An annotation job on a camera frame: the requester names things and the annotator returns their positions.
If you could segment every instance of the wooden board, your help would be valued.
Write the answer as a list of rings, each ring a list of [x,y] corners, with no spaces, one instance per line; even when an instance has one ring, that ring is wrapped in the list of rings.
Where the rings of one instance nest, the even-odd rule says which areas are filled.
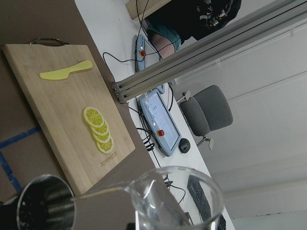
[[[3,51],[76,195],[85,193],[135,149],[87,46],[5,45]],[[93,63],[91,69],[64,80],[39,77],[41,72],[87,59]],[[99,109],[108,122],[115,144],[110,154],[95,145],[82,116],[87,106]]]

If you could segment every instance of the black cable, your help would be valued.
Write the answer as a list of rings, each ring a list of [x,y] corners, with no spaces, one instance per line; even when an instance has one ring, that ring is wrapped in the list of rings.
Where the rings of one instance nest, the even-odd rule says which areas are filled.
[[[143,128],[147,128],[146,125],[145,125],[145,121],[143,120],[143,117],[141,116],[140,108],[137,106],[137,108],[138,108],[137,111],[136,111],[135,109],[131,108],[131,107],[129,107],[129,108],[132,109],[133,111],[135,111],[135,112],[137,112],[137,113],[139,114],[139,117],[140,117],[140,121],[141,121],[142,127],[143,127]],[[157,156],[155,155],[154,150],[152,149],[151,151],[153,152],[154,158],[156,159],[156,161],[157,161],[159,167],[161,167],[161,165],[160,165],[160,163],[159,163],[159,161],[158,161],[158,158],[157,158]]]
[[[147,5],[148,5],[148,2],[149,2],[149,0],[147,0],[147,2],[146,2],[145,8],[144,8],[144,12],[145,12],[145,10],[146,10],[146,7],[147,7]],[[136,6],[137,6],[138,18],[139,18],[139,21],[140,21],[140,24],[141,24],[141,25],[140,25],[140,28],[139,28],[139,32],[138,32],[137,38],[138,38],[139,35],[140,35],[141,28],[143,29],[143,31],[144,31],[146,37],[148,38],[148,36],[147,36],[147,34],[146,34],[146,32],[145,32],[145,30],[144,30],[144,28],[143,28],[143,25],[142,25],[142,22],[143,22],[143,19],[144,19],[144,13],[143,13],[143,16],[142,16],[142,20],[140,20],[140,15],[139,15],[139,11],[138,11],[138,1],[136,1]],[[105,62],[105,64],[106,64],[106,66],[107,66],[107,68],[108,68],[109,70],[110,70],[110,68],[109,68],[109,66],[108,66],[107,63],[106,63],[105,54],[109,54],[111,57],[113,57],[115,60],[117,60],[117,61],[119,61],[119,62],[121,62],[121,63],[124,63],[124,62],[127,62],[127,61],[134,61],[134,62],[135,62],[135,64],[134,64],[134,73],[136,73],[136,62],[137,62],[137,61],[142,62],[142,61],[144,61],[144,59],[145,59],[145,57],[146,57],[147,55],[152,55],[152,54],[158,54],[159,57],[162,59],[162,57],[161,57],[161,55],[160,55],[159,52],[160,52],[162,49],[164,49],[165,47],[174,44],[174,43],[177,42],[179,39],[180,39],[180,37],[179,37],[176,41],[174,41],[174,42],[172,42],[172,43],[170,43],[170,44],[164,46],[164,47],[161,48],[160,50],[157,50],[157,51],[155,51],[155,52],[153,52],[153,53],[150,53],[150,54],[146,54],[146,55],[142,58],[142,60],[127,59],[127,60],[122,61],[122,60],[119,60],[119,59],[116,58],[114,55],[112,55],[112,54],[110,54],[110,53],[108,53],[108,52],[104,52],[104,53],[102,54],[102,58],[103,58],[103,60],[104,60],[104,62]],[[135,50],[136,50],[136,46],[137,46],[137,40],[138,40],[138,39],[136,39],[136,41],[135,41]]]
[[[180,190],[182,190],[183,192],[184,192],[184,195],[183,195],[183,197],[182,197],[182,199],[178,202],[178,204],[180,204],[180,202],[184,199],[184,197],[186,196],[186,191],[183,189],[183,188],[179,188],[179,187],[177,187],[177,186],[174,186],[174,185],[170,185],[170,187],[173,187],[173,188],[176,188],[176,189],[180,189]]]
[[[138,0],[136,0],[136,12],[137,12],[138,19],[139,19],[139,22],[140,22],[140,25],[141,25],[140,30],[141,30],[141,28],[142,28],[142,30],[143,30],[144,34],[146,35],[147,39],[148,39],[148,35],[147,35],[146,31],[144,30],[144,27],[143,27],[143,24],[142,24],[142,23],[143,23],[144,13],[145,13],[145,10],[146,10],[146,7],[147,7],[148,2],[149,2],[149,0],[147,0],[147,3],[146,3],[146,5],[145,5],[144,11],[143,11],[142,20],[141,20],[141,19],[140,19],[140,14],[139,14],[139,8],[138,8]]]
[[[170,85],[169,85],[169,88],[171,89],[171,92],[172,92],[172,101],[171,101],[171,105],[170,105],[168,110],[171,111],[172,106],[173,106],[173,100],[174,100],[174,91],[173,91],[173,88]]]
[[[142,124],[142,126],[144,127],[144,125],[143,125],[144,120],[143,120],[143,118],[142,118],[142,116],[141,116],[141,113],[140,113],[139,111],[137,111],[137,110],[131,108],[131,107],[129,107],[129,109],[131,109],[131,110],[133,110],[133,111],[135,111],[136,113],[139,114],[139,117],[140,117],[140,119],[141,119],[141,124]],[[136,128],[136,129],[137,129],[137,130],[145,131],[146,137],[145,137],[144,139],[142,139],[142,141],[143,141],[143,143],[144,143],[144,145],[145,145],[147,151],[153,151],[155,144],[154,144],[154,143],[150,143],[150,139],[151,139],[151,134],[152,134],[152,132],[149,131],[148,129],[145,129],[145,128]]]

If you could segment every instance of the red emergency stop button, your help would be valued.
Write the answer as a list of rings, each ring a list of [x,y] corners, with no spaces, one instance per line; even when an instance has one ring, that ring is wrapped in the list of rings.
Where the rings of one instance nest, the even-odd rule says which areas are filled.
[[[165,135],[165,132],[163,129],[160,129],[157,131],[158,137],[163,137]]]
[[[140,51],[140,55],[142,56],[142,58],[145,57],[146,56],[145,50]]]

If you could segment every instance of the blue tape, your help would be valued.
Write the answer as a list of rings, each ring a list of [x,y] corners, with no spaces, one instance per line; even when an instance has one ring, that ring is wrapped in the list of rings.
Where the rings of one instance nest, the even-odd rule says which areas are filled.
[[[13,187],[15,188],[15,190],[17,192],[20,192],[22,190],[22,188],[21,188],[18,180],[16,179],[16,177],[14,177],[13,172],[12,172],[9,164],[5,160],[2,152],[0,152],[0,163],[1,163],[3,170],[5,171],[5,174],[8,176],[8,178],[9,178],[10,182],[12,183]]]
[[[4,147],[7,147],[8,145],[11,145],[12,143],[15,143],[21,139],[24,139],[25,137],[29,136],[29,135],[32,135],[38,131],[42,130],[41,127],[35,127],[35,128],[32,128],[24,133],[21,133],[21,134],[18,134],[17,136],[15,137],[12,137],[12,138],[9,138],[3,142],[0,142],[0,149],[4,148]]]
[[[3,142],[0,142],[0,149],[7,147],[8,145],[11,145],[21,139],[24,139],[25,137],[32,135],[38,131],[42,130],[40,127],[32,128],[24,133],[18,134],[15,137],[9,138]],[[3,154],[0,151],[0,164],[5,172],[5,174],[8,176],[10,182],[12,183],[13,187],[17,192],[20,192],[22,190],[22,187],[20,186],[17,178],[13,175],[12,169],[10,168],[9,164],[5,160]]]

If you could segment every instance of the metal cup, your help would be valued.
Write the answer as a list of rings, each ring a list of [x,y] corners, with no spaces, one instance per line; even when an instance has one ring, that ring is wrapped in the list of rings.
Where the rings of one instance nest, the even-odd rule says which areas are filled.
[[[0,207],[0,229],[70,230],[76,210],[72,197],[72,190],[61,178],[39,176]]]

